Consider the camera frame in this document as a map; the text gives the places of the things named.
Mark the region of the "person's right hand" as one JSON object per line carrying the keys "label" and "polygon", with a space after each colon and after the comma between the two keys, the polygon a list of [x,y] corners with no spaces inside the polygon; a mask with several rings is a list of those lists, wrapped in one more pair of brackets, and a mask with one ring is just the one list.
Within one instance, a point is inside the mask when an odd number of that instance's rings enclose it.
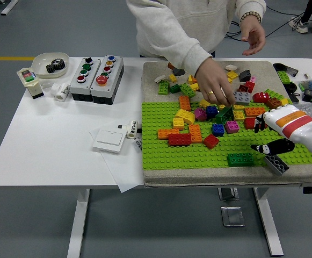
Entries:
{"label": "person's right hand", "polygon": [[198,68],[195,76],[204,99],[211,104],[230,106],[235,97],[228,78],[212,58],[207,58]]}

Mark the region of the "person's left hand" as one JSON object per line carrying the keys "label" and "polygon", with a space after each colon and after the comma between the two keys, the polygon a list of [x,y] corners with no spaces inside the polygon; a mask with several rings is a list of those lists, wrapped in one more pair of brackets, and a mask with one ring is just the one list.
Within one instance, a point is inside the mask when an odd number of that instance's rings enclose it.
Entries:
{"label": "person's left hand", "polygon": [[241,22],[241,40],[249,44],[242,55],[249,56],[260,52],[266,44],[265,31],[256,16],[246,16]]}

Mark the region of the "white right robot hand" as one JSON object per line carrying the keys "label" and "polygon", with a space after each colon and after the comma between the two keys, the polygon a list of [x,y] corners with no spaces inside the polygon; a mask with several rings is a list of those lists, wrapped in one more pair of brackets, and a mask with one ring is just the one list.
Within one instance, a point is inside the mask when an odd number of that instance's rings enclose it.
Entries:
{"label": "white right robot hand", "polygon": [[255,119],[255,133],[265,129],[278,132],[282,138],[263,145],[251,145],[255,151],[266,155],[291,152],[295,144],[303,144],[312,153],[312,117],[294,105],[284,105],[272,109]]}

